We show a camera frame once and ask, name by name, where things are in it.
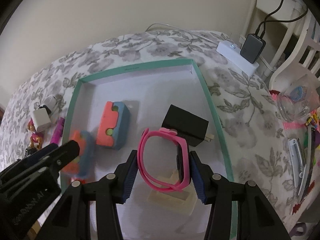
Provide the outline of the white power adapter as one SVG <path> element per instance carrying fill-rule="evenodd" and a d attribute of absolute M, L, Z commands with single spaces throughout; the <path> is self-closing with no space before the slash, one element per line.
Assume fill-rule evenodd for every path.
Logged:
<path fill-rule="evenodd" d="M 31 113 L 36 132 L 43 132 L 51 126 L 52 121 L 49 114 L 50 110 L 46 106 L 42 106 Z"/>

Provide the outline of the dark grey power bank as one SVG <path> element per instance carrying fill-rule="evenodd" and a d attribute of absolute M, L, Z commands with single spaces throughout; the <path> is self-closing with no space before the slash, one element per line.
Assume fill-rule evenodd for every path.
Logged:
<path fill-rule="evenodd" d="M 260 38 L 258 35 L 248 34 L 240 50 L 240 55 L 248 62 L 255 63 L 265 48 L 265 45 L 265 40 Z"/>

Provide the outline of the floral grey white bedspread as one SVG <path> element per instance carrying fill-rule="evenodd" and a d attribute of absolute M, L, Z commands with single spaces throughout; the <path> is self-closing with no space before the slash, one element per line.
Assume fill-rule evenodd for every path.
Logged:
<path fill-rule="evenodd" d="M 286 143 L 291 133 L 284 129 L 264 81 L 239 71 L 216 51 L 224 40 L 227 35 L 217 31 L 153 30 L 98 42 L 53 61 L 9 100 L 1 123 L 1 168 L 23 157 L 29 116 L 46 97 L 55 96 L 55 113 L 64 114 L 84 76 L 128 64 L 189 58 L 201 70 L 219 114 L 234 179 L 255 180 L 291 230 L 301 215 L 295 209 L 297 190 Z"/>

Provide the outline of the beige plastic bracket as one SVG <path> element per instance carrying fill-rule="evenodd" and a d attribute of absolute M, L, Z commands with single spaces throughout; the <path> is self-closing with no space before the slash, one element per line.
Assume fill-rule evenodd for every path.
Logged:
<path fill-rule="evenodd" d="M 147 200 L 170 211 L 190 216 L 195 208 L 197 195 L 191 182 L 182 192 L 161 193 L 151 190 Z"/>

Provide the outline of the teal shallow cardboard tray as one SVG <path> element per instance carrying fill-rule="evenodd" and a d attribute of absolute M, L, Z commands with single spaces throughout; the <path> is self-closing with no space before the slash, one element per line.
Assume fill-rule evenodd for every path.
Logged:
<path fill-rule="evenodd" d="M 97 135 L 107 102 L 120 101 L 130 111 L 126 144 L 120 150 L 94 147 L 90 178 L 99 180 L 115 171 L 135 150 L 144 129 L 157 130 L 171 105 L 206 119 L 211 142 L 195 147 L 201 161 L 233 179 L 231 161 L 217 110 L 202 73 L 192 60 L 133 64 L 89 75 L 78 81 L 67 111 L 63 142 L 74 131 Z M 203 239 L 210 206 L 196 202 L 191 215 L 148 201 L 151 189 L 137 176 L 130 198 L 117 211 L 125 239 Z"/>

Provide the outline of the white shelf unit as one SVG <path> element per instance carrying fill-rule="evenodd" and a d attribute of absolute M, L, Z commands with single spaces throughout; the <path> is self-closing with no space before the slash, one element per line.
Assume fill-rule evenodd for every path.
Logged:
<path fill-rule="evenodd" d="M 291 23 L 287 23 L 286 21 L 302 15 L 306 11 L 306 5 L 302 0 L 251 0 L 245 25 L 239 38 L 240 44 L 243 44 L 247 37 L 249 24 L 252 20 L 253 12 L 256 9 L 266 14 L 266 21 L 275 20 L 276 23 L 282 24 L 287 28 L 283 40 L 272 60 L 268 63 L 269 66 L 273 68 L 284 53 L 292 35 L 300 35 L 304 23 L 304 20 L 297 20 Z"/>

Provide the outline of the pink brown puppy figurine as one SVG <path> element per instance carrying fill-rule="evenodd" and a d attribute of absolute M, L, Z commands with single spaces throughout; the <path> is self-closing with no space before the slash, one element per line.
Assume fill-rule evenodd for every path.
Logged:
<path fill-rule="evenodd" d="M 30 136 L 30 147 L 40 150 L 43 145 L 44 134 L 37 132 L 32 119 L 29 120 L 27 125 L 28 131 L 31 132 Z"/>

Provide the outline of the black power adapter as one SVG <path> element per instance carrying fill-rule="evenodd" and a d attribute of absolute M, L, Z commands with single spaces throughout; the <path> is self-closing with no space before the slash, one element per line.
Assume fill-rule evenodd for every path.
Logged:
<path fill-rule="evenodd" d="M 162 127 L 175 130 L 179 137 L 193 147 L 203 141 L 214 140 L 214 135 L 207 133 L 208 125 L 207 120 L 175 105 L 170 105 L 162 122 Z"/>

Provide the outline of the white wooden chair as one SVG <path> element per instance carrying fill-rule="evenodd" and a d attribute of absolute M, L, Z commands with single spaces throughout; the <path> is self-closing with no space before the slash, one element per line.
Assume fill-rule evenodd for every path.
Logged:
<path fill-rule="evenodd" d="M 287 60 L 272 74 L 269 90 L 282 92 L 304 75 L 308 77 L 310 84 L 318 88 L 319 60 L 312 64 L 313 58 L 318 54 L 319 23 L 308 12 L 297 44 Z"/>

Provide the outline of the clear plastic bag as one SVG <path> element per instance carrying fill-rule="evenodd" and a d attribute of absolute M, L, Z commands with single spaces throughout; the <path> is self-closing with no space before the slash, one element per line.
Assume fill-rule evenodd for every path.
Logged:
<path fill-rule="evenodd" d="M 305 122 L 308 114 L 319 107 L 316 86 L 305 74 L 277 97 L 277 106 L 287 122 Z"/>

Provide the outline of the orange blue toy block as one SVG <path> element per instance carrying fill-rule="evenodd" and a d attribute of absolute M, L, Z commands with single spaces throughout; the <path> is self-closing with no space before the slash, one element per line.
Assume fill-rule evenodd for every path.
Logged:
<path fill-rule="evenodd" d="M 98 127 L 96 144 L 120 150 L 126 143 L 130 124 L 130 111 L 122 101 L 108 101 Z"/>
<path fill-rule="evenodd" d="M 95 140 L 91 133 L 85 130 L 75 130 L 71 140 L 78 143 L 80 152 L 62 171 L 73 179 L 86 180 L 89 177 L 89 170 L 93 161 Z"/>

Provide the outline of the white box device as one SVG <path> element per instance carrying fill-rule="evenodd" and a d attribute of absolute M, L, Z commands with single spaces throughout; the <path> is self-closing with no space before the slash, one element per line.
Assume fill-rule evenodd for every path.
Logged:
<path fill-rule="evenodd" d="M 240 48 L 231 42 L 220 41 L 216 51 L 224 56 L 227 60 L 235 64 L 247 76 L 252 77 L 259 67 L 259 63 L 250 63 L 240 55 Z"/>

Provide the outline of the black silver cylinder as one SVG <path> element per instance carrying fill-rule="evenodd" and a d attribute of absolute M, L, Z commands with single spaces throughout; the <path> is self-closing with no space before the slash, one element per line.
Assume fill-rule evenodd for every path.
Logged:
<path fill-rule="evenodd" d="M 37 152 L 37 148 L 29 146 L 25 150 L 25 157 L 28 157 L 36 152 Z"/>

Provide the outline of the purple rectangular bar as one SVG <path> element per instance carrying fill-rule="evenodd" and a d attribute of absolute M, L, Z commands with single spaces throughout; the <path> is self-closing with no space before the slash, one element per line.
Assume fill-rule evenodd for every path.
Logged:
<path fill-rule="evenodd" d="M 57 121 L 57 126 L 53 132 L 52 138 L 50 140 L 50 143 L 55 143 L 59 144 L 59 141 L 63 135 L 63 129 L 64 129 L 64 124 L 65 124 L 65 118 L 60 118 Z"/>

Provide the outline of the pink smart watch band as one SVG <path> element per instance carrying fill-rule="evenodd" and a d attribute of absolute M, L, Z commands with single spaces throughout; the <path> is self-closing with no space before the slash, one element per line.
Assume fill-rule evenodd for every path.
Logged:
<path fill-rule="evenodd" d="M 138 183 L 142 191 L 181 192 L 190 184 L 189 148 L 177 132 L 146 128 L 138 144 Z"/>

